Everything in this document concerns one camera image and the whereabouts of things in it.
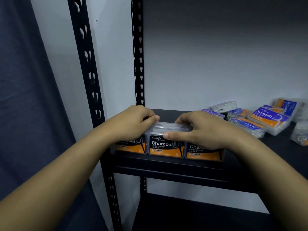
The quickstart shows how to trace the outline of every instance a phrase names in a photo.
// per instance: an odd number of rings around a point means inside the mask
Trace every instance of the dark blue curtain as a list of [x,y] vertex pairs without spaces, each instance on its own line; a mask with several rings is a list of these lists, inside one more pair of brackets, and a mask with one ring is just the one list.
[[[74,143],[30,0],[0,0],[0,200]],[[107,230],[90,181],[57,230]]]

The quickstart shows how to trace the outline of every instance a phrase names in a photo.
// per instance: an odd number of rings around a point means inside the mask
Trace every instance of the forearm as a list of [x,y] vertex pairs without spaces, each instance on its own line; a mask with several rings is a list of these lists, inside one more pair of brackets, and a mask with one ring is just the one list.
[[53,230],[112,143],[93,130],[0,202],[0,230]]
[[232,149],[256,179],[268,210],[287,230],[308,228],[308,181],[270,148],[251,135]]

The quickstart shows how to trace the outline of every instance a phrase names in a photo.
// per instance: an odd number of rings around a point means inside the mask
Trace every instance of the left hand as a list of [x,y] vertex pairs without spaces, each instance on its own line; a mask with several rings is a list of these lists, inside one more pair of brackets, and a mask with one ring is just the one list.
[[160,117],[155,115],[153,110],[142,105],[131,105],[123,112],[106,120],[95,130],[107,132],[112,143],[130,141],[140,137],[159,119]]

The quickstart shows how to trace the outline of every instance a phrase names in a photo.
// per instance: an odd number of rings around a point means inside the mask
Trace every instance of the finger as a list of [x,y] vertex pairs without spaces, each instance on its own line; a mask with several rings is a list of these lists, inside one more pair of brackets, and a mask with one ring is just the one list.
[[148,119],[144,120],[143,122],[141,122],[141,126],[142,129],[144,130],[144,132],[150,128],[152,125],[154,125],[156,122],[158,122],[160,119],[160,116],[154,115],[149,117]]
[[142,108],[142,115],[143,115],[142,118],[152,117],[152,116],[155,115],[155,113],[154,113],[154,111],[152,109],[146,108],[143,105],[139,105],[139,106]]
[[192,112],[183,113],[181,116],[179,116],[177,118],[175,123],[177,123],[177,124],[184,124],[184,123],[191,124],[192,123]]
[[195,142],[194,132],[165,132],[163,134],[164,139],[173,141],[184,141],[189,143]]

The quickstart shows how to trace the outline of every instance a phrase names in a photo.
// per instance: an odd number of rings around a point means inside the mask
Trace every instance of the black metal shelf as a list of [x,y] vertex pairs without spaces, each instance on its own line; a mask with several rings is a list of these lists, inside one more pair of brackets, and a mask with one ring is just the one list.
[[147,193],[132,231],[280,230],[270,214]]
[[[161,121],[174,122],[184,111],[154,109],[154,112]],[[266,134],[262,142],[308,178],[308,148],[289,139],[294,126],[292,123],[278,136]],[[111,170],[117,173],[256,193],[253,180],[228,151],[222,162],[113,151],[109,163]]]

